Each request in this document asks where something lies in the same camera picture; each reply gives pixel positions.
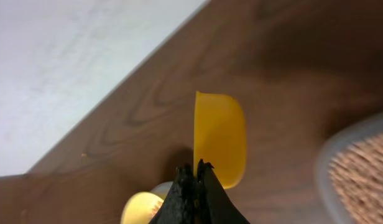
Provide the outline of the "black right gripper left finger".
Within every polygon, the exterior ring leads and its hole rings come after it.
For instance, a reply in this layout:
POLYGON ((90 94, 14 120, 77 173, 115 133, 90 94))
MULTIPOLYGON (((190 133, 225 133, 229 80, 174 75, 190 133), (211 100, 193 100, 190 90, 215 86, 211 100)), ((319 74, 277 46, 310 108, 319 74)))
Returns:
POLYGON ((149 224, 194 224, 196 186, 191 165, 177 167, 170 190, 149 224))

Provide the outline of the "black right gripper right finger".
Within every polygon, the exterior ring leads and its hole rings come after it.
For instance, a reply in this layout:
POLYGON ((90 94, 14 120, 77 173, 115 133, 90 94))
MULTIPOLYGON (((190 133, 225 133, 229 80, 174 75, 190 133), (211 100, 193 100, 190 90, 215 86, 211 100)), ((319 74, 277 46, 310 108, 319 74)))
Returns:
POLYGON ((198 162, 198 216, 201 223, 249 224, 233 205, 213 169, 214 167, 203 159, 198 162))

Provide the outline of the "pale yellow bowl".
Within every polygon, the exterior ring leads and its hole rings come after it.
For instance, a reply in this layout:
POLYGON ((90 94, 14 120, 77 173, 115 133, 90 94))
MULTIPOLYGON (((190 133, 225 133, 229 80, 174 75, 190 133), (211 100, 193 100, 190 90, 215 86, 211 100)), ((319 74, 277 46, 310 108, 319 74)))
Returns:
POLYGON ((163 202, 162 198, 151 192, 134 194, 122 211, 121 224, 148 224, 163 202))

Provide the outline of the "yellow measuring scoop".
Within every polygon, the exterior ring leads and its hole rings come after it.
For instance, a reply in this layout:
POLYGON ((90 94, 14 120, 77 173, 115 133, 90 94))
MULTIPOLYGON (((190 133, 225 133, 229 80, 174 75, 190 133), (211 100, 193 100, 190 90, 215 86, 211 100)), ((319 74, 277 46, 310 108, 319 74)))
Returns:
POLYGON ((246 121, 239 103, 228 95, 196 92, 193 166, 203 159, 214 167, 223 189, 242 180, 247 162, 246 121))

